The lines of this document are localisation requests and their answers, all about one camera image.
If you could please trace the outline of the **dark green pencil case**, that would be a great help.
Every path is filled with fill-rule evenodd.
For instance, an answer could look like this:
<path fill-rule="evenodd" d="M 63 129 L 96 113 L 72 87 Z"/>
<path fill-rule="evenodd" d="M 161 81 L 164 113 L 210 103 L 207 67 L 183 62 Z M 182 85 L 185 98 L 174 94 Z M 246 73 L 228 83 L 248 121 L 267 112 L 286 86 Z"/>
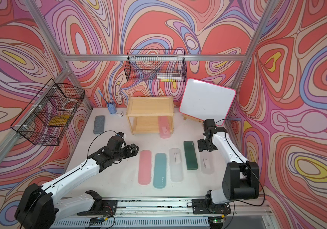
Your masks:
<path fill-rule="evenodd" d="M 198 162 L 196 157 L 196 151 L 193 141 L 184 141 L 184 155 L 186 160 L 186 167 L 188 170 L 197 170 Z"/>

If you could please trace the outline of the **teal pencil case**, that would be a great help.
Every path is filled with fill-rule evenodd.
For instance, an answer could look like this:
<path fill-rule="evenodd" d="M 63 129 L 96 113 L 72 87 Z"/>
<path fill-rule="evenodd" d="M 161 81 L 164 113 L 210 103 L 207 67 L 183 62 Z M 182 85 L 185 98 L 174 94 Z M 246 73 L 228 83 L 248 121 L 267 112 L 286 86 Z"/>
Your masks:
<path fill-rule="evenodd" d="M 157 153 L 154 161 L 153 186 L 156 189 L 164 189 L 167 179 L 167 155 Z"/>

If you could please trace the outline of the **clear frosted pencil case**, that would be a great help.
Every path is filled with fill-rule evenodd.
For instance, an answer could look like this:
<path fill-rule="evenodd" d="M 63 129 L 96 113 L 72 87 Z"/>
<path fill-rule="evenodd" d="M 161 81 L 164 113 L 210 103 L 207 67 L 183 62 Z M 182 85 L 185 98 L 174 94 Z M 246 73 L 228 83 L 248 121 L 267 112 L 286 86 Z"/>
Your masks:
<path fill-rule="evenodd" d="M 183 181 L 183 160 L 181 151 L 178 148 L 169 149 L 169 168 L 172 182 L 179 183 Z"/>

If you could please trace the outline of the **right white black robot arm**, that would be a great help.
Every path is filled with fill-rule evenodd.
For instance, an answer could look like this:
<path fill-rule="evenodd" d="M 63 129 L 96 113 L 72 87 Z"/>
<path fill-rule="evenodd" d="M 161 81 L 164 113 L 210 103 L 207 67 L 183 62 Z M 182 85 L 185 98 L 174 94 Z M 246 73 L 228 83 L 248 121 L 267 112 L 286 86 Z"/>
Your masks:
<path fill-rule="evenodd" d="M 204 204 L 208 211 L 230 201 L 257 199 L 260 193 L 260 169 L 235 147 L 226 128 L 218 127 L 214 119 L 203 122 L 203 139 L 198 140 L 200 152 L 216 152 L 225 160 L 225 173 L 220 188 L 209 190 Z"/>

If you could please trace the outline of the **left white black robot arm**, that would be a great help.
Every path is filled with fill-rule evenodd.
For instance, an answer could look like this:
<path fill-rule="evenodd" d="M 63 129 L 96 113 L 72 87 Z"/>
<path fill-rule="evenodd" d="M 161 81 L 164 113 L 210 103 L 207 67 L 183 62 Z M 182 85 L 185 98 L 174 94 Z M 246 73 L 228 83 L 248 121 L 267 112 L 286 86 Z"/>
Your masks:
<path fill-rule="evenodd" d="M 56 221 L 80 212 L 99 213 L 102 197 L 92 190 L 74 198 L 64 197 L 113 164 L 137 156 L 139 149 L 136 144 L 127 145 L 120 135 L 112 136 L 106 146 L 89 155 L 71 171 L 42 185 L 30 184 L 22 195 L 15 219 L 24 229 L 48 229 Z"/>

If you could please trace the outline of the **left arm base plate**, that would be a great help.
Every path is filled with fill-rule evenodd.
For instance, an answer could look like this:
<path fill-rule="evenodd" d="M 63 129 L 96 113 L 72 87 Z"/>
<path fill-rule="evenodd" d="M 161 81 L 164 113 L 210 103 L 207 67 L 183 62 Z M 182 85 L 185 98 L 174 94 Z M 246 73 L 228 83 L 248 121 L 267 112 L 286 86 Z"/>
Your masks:
<path fill-rule="evenodd" d="M 96 200 L 91 209 L 78 213 L 78 216 L 108 216 L 115 215 L 117 210 L 117 200 Z"/>

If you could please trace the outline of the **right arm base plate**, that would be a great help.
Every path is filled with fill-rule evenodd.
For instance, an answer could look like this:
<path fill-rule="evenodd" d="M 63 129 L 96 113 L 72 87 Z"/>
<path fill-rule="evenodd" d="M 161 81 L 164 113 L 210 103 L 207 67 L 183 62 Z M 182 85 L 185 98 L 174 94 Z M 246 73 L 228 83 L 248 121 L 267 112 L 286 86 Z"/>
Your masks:
<path fill-rule="evenodd" d="M 203 198 L 192 199 L 191 207 L 193 210 L 193 214 L 195 215 L 221 214 L 226 216 L 232 213 L 229 204 L 215 204 Z"/>

